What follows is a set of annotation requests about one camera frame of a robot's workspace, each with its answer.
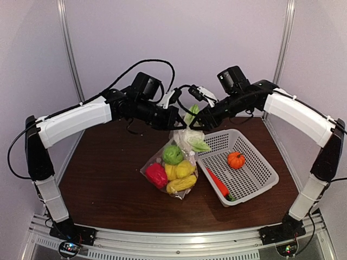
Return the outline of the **white cauliflower toy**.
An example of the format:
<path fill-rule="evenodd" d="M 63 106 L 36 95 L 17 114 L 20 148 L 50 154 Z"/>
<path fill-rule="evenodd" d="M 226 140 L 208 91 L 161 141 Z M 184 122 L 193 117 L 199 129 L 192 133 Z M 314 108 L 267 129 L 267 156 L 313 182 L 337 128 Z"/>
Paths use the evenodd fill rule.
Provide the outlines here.
<path fill-rule="evenodd" d="M 179 138 L 190 150 L 198 152 L 209 152 L 210 147 L 204 141 L 205 135 L 203 131 L 194 130 L 189 127 L 195 117 L 188 112 L 184 116 L 184 122 L 187 125 L 186 129 L 179 130 Z"/>

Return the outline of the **green pepper toy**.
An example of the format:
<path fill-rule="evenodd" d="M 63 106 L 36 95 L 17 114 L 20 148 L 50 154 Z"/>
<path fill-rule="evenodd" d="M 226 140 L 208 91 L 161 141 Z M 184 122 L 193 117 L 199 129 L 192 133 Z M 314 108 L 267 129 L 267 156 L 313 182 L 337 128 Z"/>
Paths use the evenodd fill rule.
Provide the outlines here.
<path fill-rule="evenodd" d="M 162 158 L 166 164 L 177 165 L 184 159 L 184 155 L 177 145 L 170 145 L 164 149 Z"/>

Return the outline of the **clear dotted zip bag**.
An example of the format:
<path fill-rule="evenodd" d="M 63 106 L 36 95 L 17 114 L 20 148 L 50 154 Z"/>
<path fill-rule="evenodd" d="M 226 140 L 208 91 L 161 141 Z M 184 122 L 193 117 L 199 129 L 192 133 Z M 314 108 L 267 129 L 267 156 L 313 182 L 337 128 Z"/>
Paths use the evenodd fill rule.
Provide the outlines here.
<path fill-rule="evenodd" d="M 160 191 L 180 200 L 198 180 L 199 152 L 209 152 L 202 131 L 172 131 L 169 141 L 141 168 L 141 174 Z"/>

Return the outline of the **yellow wrinkled squash toy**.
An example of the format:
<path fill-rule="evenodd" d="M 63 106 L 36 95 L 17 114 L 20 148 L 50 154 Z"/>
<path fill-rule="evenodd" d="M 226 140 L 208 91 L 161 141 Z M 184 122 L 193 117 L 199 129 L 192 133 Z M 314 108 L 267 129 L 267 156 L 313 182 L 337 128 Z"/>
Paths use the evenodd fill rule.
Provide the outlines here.
<path fill-rule="evenodd" d="M 196 166 L 192 165 L 190 161 L 183 160 L 176 166 L 176 177 L 185 178 L 194 173 Z"/>

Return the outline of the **yellow apple toy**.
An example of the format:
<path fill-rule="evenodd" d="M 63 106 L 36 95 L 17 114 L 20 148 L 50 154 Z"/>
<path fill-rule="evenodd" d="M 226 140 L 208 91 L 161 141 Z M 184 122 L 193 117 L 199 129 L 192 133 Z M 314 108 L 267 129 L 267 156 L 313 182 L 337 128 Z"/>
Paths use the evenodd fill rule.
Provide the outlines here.
<path fill-rule="evenodd" d="M 168 181 L 173 181 L 177 179 L 176 165 L 165 164 L 164 169 L 165 169 L 165 173 L 166 173 Z"/>

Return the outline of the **orange pumpkin toy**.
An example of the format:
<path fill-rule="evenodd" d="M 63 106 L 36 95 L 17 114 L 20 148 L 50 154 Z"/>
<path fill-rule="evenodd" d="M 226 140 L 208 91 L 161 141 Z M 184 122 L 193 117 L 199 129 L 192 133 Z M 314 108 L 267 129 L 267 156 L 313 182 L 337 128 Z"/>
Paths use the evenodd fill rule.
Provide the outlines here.
<path fill-rule="evenodd" d="M 240 169 L 246 162 L 245 156 L 240 152 L 232 152 L 227 157 L 228 165 L 233 169 Z"/>

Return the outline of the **red pepper toy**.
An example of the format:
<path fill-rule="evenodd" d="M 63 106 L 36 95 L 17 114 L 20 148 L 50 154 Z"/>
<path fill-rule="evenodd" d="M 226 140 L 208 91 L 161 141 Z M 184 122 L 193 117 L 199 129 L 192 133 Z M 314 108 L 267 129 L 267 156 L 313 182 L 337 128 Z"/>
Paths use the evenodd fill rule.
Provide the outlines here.
<path fill-rule="evenodd" d="M 162 189 L 168 183 L 168 178 L 164 167 L 159 163 L 150 165 L 145 170 L 145 176 L 158 189 Z"/>

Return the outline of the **yellow corn toy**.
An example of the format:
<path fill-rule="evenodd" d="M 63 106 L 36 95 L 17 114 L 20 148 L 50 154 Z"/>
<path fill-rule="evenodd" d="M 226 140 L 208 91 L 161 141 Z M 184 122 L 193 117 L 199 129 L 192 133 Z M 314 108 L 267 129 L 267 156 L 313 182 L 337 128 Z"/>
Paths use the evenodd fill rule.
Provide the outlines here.
<path fill-rule="evenodd" d="M 195 185 L 197 177 L 195 175 L 189 175 L 181 179 L 175 179 L 170 181 L 166 186 L 166 191 L 169 194 L 184 191 Z"/>

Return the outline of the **orange carrot toy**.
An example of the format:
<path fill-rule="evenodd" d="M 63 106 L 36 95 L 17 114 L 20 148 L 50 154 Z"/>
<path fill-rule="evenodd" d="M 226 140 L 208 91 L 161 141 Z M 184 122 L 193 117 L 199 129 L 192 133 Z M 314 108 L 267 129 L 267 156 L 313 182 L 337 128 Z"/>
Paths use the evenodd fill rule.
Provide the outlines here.
<path fill-rule="evenodd" d="M 224 197 L 227 197 L 229 195 L 229 190 L 226 187 L 226 185 L 222 181 L 220 181 L 219 178 L 216 175 L 214 175 L 210 169 L 206 168 L 206 170 L 208 171 L 209 175 L 213 179 L 215 185 L 218 187 L 222 195 Z"/>

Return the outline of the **white plastic basket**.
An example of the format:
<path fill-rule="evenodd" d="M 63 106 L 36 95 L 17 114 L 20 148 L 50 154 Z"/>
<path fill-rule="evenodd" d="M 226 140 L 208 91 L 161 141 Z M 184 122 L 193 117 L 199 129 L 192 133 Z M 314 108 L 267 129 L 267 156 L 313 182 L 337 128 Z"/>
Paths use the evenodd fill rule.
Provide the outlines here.
<path fill-rule="evenodd" d="M 228 129 L 209 133 L 205 135 L 205 142 L 210 151 L 199 152 L 197 164 L 224 207 L 245 203 L 279 182 L 275 169 L 240 131 Z M 227 157 L 232 152 L 240 152 L 246 158 L 240 169 L 233 169 L 227 163 Z M 226 200 L 206 168 L 226 185 L 236 201 Z"/>

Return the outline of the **green lettuce leaf toy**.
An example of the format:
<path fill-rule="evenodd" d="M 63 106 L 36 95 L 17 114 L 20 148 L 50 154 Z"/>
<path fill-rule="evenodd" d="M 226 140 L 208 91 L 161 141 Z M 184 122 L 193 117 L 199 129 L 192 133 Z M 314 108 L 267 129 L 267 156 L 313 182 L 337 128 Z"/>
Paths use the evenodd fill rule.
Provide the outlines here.
<path fill-rule="evenodd" d="M 231 194 L 228 194 L 228 195 L 226 196 L 226 200 L 228 200 L 229 202 L 234 202 L 234 201 L 236 201 L 236 199 L 235 199 Z"/>

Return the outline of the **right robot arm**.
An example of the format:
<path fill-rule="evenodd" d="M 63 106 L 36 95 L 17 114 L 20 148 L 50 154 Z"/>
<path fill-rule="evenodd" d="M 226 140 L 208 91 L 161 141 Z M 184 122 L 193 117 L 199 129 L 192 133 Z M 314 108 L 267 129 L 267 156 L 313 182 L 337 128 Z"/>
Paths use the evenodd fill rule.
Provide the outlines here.
<path fill-rule="evenodd" d="M 227 93 L 222 100 L 204 87 L 193 85 L 189 90 L 197 100 L 208 102 L 194 118 L 201 123 L 201 130 L 210 131 L 225 118 L 257 109 L 284 120 L 320 147 L 304 188 L 278 227 L 278 235 L 289 239 L 334 180 L 346 135 L 345 123 L 324 115 L 268 80 L 250 83 L 239 66 L 229 67 L 217 77 Z"/>

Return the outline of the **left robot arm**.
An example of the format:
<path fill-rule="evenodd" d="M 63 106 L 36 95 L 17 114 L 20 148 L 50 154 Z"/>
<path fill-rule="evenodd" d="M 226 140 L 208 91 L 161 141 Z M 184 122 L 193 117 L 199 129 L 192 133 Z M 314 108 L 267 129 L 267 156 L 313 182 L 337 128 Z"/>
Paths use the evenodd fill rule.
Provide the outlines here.
<path fill-rule="evenodd" d="M 58 223 L 57 232 L 65 240 L 74 240 L 78 228 L 69 222 L 70 214 L 54 178 L 48 148 L 75 133 L 121 118 L 139 119 L 161 131 L 185 128 L 186 123 L 177 107 L 168 102 L 162 105 L 152 102 L 160 86 L 160 80 L 139 72 L 132 84 L 122 90 L 105 90 L 94 100 L 57 115 L 27 118 L 25 154 L 28 172 L 53 222 Z"/>

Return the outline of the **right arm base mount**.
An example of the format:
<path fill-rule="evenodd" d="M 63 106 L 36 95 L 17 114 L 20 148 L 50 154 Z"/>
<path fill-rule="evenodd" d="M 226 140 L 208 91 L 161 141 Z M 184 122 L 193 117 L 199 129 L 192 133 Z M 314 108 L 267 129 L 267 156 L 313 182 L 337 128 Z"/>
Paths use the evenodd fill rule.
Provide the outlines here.
<path fill-rule="evenodd" d="M 294 239 L 296 235 L 303 236 L 306 230 L 302 220 L 294 219 L 287 212 L 280 224 L 262 227 L 259 234 L 263 245 L 268 245 Z"/>

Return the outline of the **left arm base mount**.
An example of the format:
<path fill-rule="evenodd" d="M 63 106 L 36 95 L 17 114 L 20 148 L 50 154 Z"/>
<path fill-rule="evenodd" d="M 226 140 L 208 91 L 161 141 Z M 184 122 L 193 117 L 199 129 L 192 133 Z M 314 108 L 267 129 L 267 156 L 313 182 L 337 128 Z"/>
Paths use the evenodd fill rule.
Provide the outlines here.
<path fill-rule="evenodd" d="M 64 241 L 73 242 L 77 245 L 93 246 L 96 229 L 74 225 L 73 227 L 56 227 L 55 224 L 50 228 L 49 235 Z"/>

